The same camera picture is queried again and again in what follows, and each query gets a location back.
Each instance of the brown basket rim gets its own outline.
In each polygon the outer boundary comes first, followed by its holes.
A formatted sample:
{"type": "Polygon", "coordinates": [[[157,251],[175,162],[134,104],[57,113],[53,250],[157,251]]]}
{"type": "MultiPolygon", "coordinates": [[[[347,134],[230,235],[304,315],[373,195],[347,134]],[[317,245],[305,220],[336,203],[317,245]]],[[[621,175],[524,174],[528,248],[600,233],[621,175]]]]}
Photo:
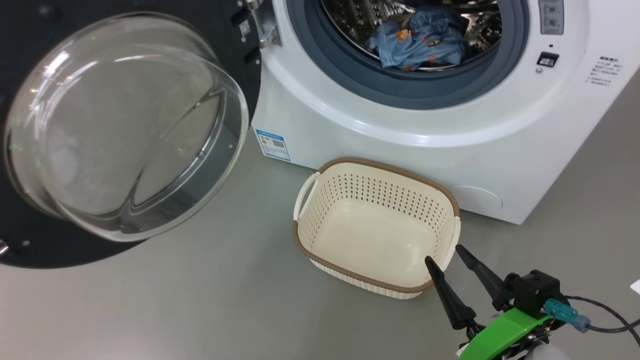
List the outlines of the brown basket rim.
{"type": "MultiPolygon", "coordinates": [[[[420,183],[426,184],[431,186],[432,188],[435,188],[436,190],[442,192],[451,202],[451,206],[453,207],[453,214],[456,217],[460,217],[460,208],[458,207],[458,202],[456,201],[456,198],[453,196],[453,194],[444,186],[431,181],[425,177],[422,176],[418,176],[412,172],[409,172],[407,170],[401,169],[401,168],[397,168],[397,167],[393,167],[387,164],[383,164],[383,163],[378,163],[375,161],[371,161],[371,160],[365,160],[365,159],[360,159],[360,158],[339,158],[336,160],[331,160],[328,163],[324,164],[320,169],[318,169],[319,173],[323,173],[325,172],[328,168],[334,166],[334,165],[338,165],[341,163],[354,163],[354,164],[358,164],[358,165],[363,165],[363,166],[368,166],[368,167],[372,167],[372,168],[377,168],[380,170],[384,170],[384,171],[388,171],[388,172],[392,172],[395,173],[397,175],[400,176],[404,176],[407,177],[409,179],[418,181],[420,183]]],[[[371,284],[371,285],[375,285],[375,286],[379,286],[380,288],[385,288],[385,289],[389,289],[392,291],[397,291],[399,293],[418,293],[418,292],[422,292],[427,290],[428,288],[432,287],[433,285],[433,281],[429,280],[427,282],[425,282],[423,285],[420,286],[415,286],[412,288],[407,288],[404,286],[398,286],[398,285],[393,285],[393,284],[389,284],[387,282],[383,282],[383,281],[378,281],[375,279],[371,279],[370,277],[366,277],[360,274],[356,274],[350,270],[347,270],[345,268],[342,268],[336,264],[333,264],[323,258],[320,258],[319,256],[311,253],[309,250],[307,250],[307,248],[305,248],[304,245],[302,245],[302,242],[300,241],[300,236],[298,236],[298,222],[294,220],[293,222],[293,238],[296,242],[296,245],[298,246],[298,248],[300,249],[300,251],[302,251],[302,253],[308,257],[309,259],[316,261],[336,272],[341,273],[342,275],[346,275],[348,277],[354,278],[356,280],[362,281],[362,282],[366,282],[367,284],[371,284]]]]}

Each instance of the basket handle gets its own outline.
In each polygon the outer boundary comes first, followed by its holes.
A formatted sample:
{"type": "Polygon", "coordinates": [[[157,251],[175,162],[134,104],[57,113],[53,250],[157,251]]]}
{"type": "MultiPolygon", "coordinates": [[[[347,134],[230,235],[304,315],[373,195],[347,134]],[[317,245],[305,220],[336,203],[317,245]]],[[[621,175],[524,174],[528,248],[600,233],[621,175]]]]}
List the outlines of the basket handle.
{"type": "Polygon", "coordinates": [[[317,185],[317,177],[322,175],[319,172],[314,172],[313,174],[311,174],[311,176],[309,176],[309,178],[307,179],[307,181],[305,181],[305,183],[302,185],[302,188],[300,189],[300,192],[298,193],[298,198],[296,199],[296,205],[293,207],[293,220],[294,221],[298,221],[298,218],[302,216],[302,214],[304,214],[305,210],[307,209],[307,204],[309,203],[309,199],[312,198],[315,190],[316,190],[316,185],[317,185]],[[311,184],[314,185],[314,188],[311,189],[311,192],[309,193],[309,196],[307,196],[307,201],[305,201],[304,205],[302,204],[302,199],[305,198],[305,194],[307,194],[307,191],[309,191],[309,187],[311,186],[311,184]]]}

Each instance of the washing machine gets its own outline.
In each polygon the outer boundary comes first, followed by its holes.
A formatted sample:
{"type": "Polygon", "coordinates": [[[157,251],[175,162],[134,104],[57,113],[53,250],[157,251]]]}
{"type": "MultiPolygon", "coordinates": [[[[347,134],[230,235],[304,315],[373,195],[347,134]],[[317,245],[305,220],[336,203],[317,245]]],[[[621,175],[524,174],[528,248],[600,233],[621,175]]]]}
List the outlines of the washing machine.
{"type": "Polygon", "coordinates": [[[468,20],[457,66],[383,69],[365,46],[424,0],[6,4],[0,263],[82,265],[182,224],[250,131],[266,156],[382,161],[523,222],[640,65],[640,4],[428,2],[468,20]]]}
{"type": "Polygon", "coordinates": [[[275,2],[282,45],[262,52],[253,121],[264,154],[393,164],[443,184],[462,209],[521,224],[638,69],[640,3],[444,1],[469,20],[474,53],[383,69],[366,40],[416,2],[275,2]]]}

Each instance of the blue cloth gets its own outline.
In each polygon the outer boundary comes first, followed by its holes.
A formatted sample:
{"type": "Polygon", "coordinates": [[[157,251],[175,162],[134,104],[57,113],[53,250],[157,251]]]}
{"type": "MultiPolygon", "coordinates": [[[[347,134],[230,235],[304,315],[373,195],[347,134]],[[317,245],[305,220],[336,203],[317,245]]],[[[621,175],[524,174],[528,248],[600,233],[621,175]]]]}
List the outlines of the blue cloth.
{"type": "Polygon", "coordinates": [[[418,10],[409,20],[410,38],[398,42],[396,33],[401,31],[395,21],[382,24],[366,42],[370,49],[377,49],[382,67],[415,70],[424,62],[437,65],[457,65],[469,53],[470,46],[464,38],[468,20],[449,8],[418,10]],[[435,41],[439,44],[428,46],[435,41]]]}

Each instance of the plastic basket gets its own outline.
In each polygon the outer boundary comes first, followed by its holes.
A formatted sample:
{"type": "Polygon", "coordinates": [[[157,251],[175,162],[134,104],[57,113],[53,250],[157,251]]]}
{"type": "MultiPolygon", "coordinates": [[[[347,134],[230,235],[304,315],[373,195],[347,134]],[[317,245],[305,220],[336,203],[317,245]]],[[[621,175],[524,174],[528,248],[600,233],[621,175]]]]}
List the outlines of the plastic basket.
{"type": "Polygon", "coordinates": [[[298,247],[318,268],[397,299],[428,289],[424,258],[445,270],[460,237],[460,209],[446,188],[356,158],[331,161],[311,175],[293,220],[298,247]]]}

